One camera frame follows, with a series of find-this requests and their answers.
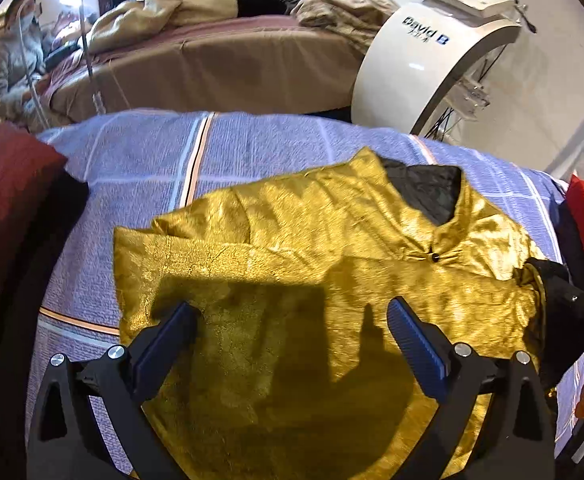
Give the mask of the gold satin jacket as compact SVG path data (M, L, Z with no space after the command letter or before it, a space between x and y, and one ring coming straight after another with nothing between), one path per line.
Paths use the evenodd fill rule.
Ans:
M364 148L348 162L221 188L114 232L122 341L188 302L192 350L147 418L193 479L387 479L435 404L389 333L388 302L484 356L538 358L540 248L456 167L426 174Z

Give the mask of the maroon folded coat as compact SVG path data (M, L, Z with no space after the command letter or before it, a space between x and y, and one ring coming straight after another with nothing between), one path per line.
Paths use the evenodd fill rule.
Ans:
M87 183L27 131L0 124L0 479L22 479L25 419L38 312Z

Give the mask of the blue plaid bed sheet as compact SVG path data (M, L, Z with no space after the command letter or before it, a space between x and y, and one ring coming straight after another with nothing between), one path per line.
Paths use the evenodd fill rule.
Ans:
M540 248L536 259L563 264L553 222L564 192L552 177L469 148L388 128L292 115L132 110L49 130L40 139L66 157L66 171L87 183L89 197L42 301L30 369L30 422L55 354L86 361L103 356L115 344L132 343L122 341L120 333L115 230L145 230L155 218L221 188L341 164L367 148L405 166L409 197L425 212L433 212L442 205L442 197L426 168L456 167L475 191L523 226ZM568 390L558 393L558 410L551 417L557 444L564 444L574 428L582 374L579 357L551 388L557 389L563 380L570 383Z

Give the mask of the white David B machine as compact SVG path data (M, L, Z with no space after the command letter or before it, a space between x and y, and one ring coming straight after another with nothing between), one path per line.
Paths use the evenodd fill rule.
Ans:
M522 25L516 0L421 0L388 18L363 58L351 120L417 136L444 136L489 105L482 73Z

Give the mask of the seated person in mask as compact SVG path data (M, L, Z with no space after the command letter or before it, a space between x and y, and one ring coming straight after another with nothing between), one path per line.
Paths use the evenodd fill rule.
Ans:
M30 133L45 130L34 95L48 86L45 57L51 37L40 27L36 0L12 0L0 37L0 119Z

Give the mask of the beige crumpled jacket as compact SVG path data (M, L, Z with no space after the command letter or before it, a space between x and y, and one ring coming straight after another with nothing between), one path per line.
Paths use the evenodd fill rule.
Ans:
M366 55L377 33L398 9L394 0L299 0L291 14L301 26L333 32Z

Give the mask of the brown massage bed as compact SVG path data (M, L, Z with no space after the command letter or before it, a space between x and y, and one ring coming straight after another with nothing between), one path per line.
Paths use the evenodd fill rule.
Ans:
M311 114L351 103L362 56L341 36L285 15L166 30L134 46L75 52L51 74L42 102L72 122L94 116L93 84L110 113Z

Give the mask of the cream fleece blanket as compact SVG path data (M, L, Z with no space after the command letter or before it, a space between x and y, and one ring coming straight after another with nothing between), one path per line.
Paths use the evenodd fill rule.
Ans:
M87 34L93 54L130 47L165 29L237 18L237 0L127 0L98 18Z

